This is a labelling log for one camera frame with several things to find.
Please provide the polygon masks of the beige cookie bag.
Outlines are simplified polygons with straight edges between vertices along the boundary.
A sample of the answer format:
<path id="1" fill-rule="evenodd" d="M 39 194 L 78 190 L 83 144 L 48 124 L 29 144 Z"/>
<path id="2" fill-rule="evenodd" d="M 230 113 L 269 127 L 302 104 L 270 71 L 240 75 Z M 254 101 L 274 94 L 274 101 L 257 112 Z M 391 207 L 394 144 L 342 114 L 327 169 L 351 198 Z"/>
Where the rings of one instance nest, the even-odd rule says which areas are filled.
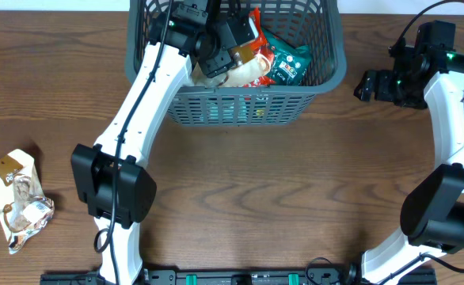
<path id="1" fill-rule="evenodd" d="M 16 149 L 0 158 L 0 224 L 9 253 L 20 251 L 54 213 L 54 202 L 43 192 L 34 157 Z"/>
<path id="2" fill-rule="evenodd" d="M 236 67 L 224 74 L 208 78 L 199 65 L 195 66 L 191 79 L 194 86 L 242 87 L 267 75 L 272 69 L 274 54 L 265 46 L 252 50 L 250 47 L 236 47 L 232 50 Z"/>

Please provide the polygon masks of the orange spaghetti packet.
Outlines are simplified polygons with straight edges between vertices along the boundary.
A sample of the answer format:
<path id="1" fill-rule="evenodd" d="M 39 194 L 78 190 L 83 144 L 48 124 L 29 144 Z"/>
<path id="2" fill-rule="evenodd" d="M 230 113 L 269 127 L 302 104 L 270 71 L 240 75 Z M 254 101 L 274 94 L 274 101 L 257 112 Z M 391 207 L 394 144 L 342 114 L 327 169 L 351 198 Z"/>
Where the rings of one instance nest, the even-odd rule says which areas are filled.
<path id="1" fill-rule="evenodd" d="M 259 8 L 255 8 L 249 13 L 249 17 L 254 21 L 257 31 L 259 32 L 259 36 L 251 43 L 242 46 L 243 47 L 250 47 L 252 50 L 256 50 L 262 46 L 268 48 L 268 40 L 261 29 L 261 12 Z M 258 86 L 270 86 L 274 85 L 276 82 L 274 79 L 270 78 L 268 75 L 262 76 L 257 79 L 255 82 L 251 82 L 248 85 L 244 85 L 242 87 L 258 87 Z"/>

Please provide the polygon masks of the green Nescafe bag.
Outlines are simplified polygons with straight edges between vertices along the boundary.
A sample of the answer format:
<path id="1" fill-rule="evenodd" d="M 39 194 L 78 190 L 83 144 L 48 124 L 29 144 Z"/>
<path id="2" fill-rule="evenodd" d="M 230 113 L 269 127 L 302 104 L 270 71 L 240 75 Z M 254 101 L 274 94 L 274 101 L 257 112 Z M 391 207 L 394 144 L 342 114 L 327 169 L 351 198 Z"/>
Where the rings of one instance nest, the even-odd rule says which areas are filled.
<path id="1" fill-rule="evenodd" d="M 255 56 L 264 71 L 248 87 L 300 86 L 312 59 L 310 47 L 292 47 L 267 29 L 262 32 L 267 43 L 255 51 Z"/>

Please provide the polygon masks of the grey plastic basket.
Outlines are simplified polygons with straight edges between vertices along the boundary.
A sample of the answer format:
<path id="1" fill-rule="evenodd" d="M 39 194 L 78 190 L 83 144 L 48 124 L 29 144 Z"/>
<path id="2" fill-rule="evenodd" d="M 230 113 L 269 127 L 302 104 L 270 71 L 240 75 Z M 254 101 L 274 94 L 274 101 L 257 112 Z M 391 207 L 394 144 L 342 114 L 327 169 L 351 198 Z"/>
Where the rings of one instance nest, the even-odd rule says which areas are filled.
<path id="1" fill-rule="evenodd" d="M 190 126 L 279 125 L 297 120 L 319 94 L 338 87 L 346 73 L 343 29 L 336 0 L 223 1 L 221 13 L 259 8 L 261 27 L 292 47 L 308 45 L 312 59 L 301 85 L 239 88 L 183 87 L 169 106 L 177 123 Z M 232 121 L 209 121 L 210 98 L 234 100 Z"/>

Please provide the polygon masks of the teal wet wipes packet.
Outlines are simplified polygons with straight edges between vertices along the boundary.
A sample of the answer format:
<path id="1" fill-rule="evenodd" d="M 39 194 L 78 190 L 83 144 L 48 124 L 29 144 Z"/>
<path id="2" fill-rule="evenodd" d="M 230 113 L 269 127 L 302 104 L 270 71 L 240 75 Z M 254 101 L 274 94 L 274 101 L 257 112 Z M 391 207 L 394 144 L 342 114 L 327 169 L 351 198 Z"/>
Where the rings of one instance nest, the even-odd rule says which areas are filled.
<path id="1" fill-rule="evenodd" d="M 207 118 L 209 121 L 232 121 L 234 118 L 234 100 L 226 98 L 218 100 L 210 98 L 207 102 Z"/>

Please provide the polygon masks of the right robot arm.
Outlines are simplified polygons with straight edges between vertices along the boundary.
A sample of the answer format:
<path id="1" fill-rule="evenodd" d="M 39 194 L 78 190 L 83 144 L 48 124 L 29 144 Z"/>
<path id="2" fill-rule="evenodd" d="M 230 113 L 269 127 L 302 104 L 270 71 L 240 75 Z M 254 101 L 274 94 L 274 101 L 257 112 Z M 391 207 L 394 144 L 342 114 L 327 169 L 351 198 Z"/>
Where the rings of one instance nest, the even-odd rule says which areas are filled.
<path id="1" fill-rule="evenodd" d="M 464 249 L 464 55 L 454 35 L 450 22 L 420 25 L 413 46 L 400 40 L 389 49 L 392 70 L 366 71 L 354 90 L 361 101 L 427 109 L 435 168 L 405 198 L 399 228 L 350 269 L 349 283 L 424 284 L 419 266 Z"/>

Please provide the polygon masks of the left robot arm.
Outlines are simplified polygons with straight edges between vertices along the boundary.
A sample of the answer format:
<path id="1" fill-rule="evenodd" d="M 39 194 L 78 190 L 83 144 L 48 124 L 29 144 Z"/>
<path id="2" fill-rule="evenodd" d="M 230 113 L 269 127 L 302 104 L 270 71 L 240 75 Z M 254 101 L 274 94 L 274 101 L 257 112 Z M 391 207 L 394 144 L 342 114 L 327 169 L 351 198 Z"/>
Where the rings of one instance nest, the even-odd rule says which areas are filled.
<path id="1" fill-rule="evenodd" d="M 157 191 L 146 171 L 154 139 L 180 88 L 199 67 L 208 78 L 235 67 L 233 48 L 258 37 L 257 28 L 235 2 L 228 13 L 220 1 L 170 1 L 146 27 L 143 58 L 112 122 L 92 146 L 78 144 L 70 163 L 78 198 L 98 232 L 93 241 L 102 263 L 99 284 L 137 284 L 143 270 L 140 224 Z"/>

